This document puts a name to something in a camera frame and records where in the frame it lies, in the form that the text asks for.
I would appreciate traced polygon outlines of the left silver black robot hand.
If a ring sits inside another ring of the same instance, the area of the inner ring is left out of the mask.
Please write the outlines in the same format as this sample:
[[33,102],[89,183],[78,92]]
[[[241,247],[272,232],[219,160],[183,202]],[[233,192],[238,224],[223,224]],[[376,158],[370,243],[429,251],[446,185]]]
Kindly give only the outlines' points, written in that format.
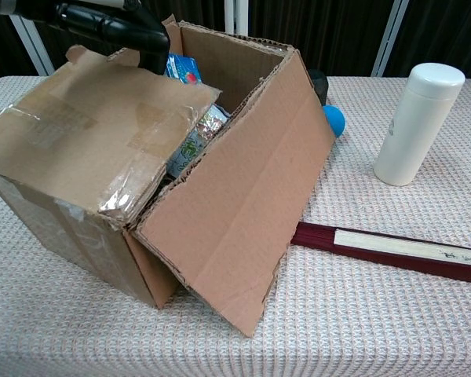
[[136,50],[139,68],[165,73],[170,37],[159,18],[140,1],[0,1],[0,15],[21,16]]

